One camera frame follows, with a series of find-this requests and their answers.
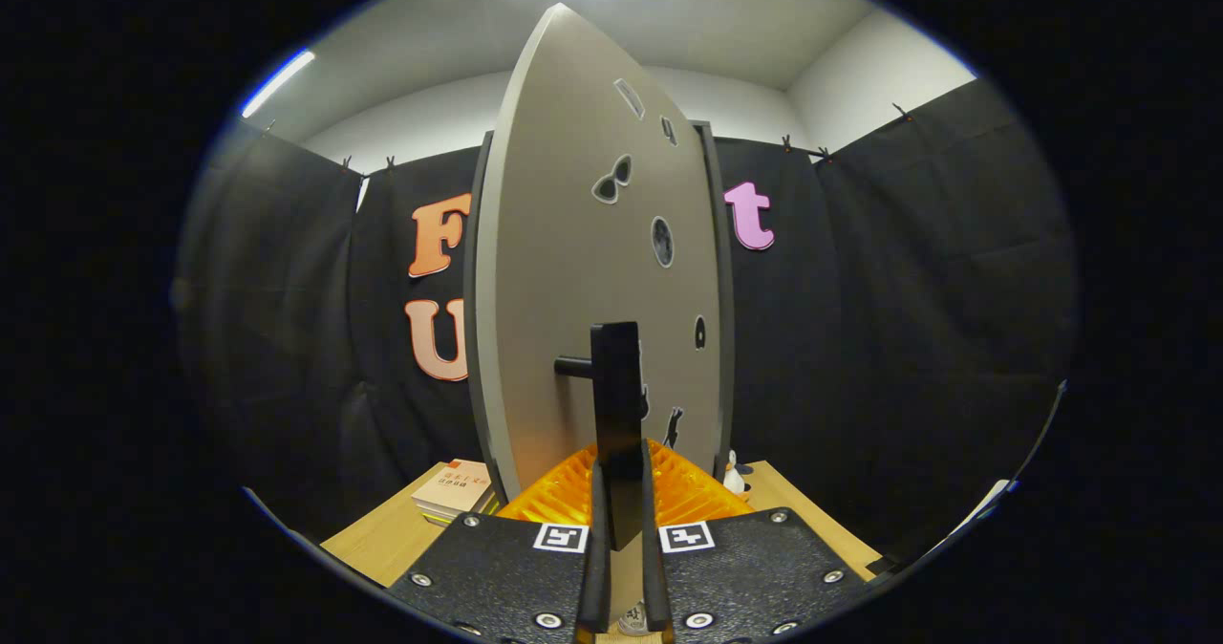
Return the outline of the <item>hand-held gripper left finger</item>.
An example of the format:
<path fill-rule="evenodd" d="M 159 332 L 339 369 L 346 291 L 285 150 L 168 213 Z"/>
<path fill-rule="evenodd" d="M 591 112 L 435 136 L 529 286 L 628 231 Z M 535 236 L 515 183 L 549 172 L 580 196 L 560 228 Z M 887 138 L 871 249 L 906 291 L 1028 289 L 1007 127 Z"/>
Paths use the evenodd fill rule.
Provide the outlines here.
<path fill-rule="evenodd" d="M 612 596 L 602 481 L 589 444 L 506 510 L 459 514 L 386 591 L 481 643 L 593 643 Z"/>

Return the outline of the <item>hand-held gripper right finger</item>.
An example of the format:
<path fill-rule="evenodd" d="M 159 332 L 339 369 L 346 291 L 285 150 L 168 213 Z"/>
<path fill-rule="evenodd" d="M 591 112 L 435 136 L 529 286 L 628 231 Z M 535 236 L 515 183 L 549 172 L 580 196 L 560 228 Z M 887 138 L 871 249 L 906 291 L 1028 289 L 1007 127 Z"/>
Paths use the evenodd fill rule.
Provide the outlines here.
<path fill-rule="evenodd" d="M 643 461 L 645 613 L 664 643 L 774 643 L 855 609 L 884 556 L 759 462 L 752 507 L 656 440 Z"/>

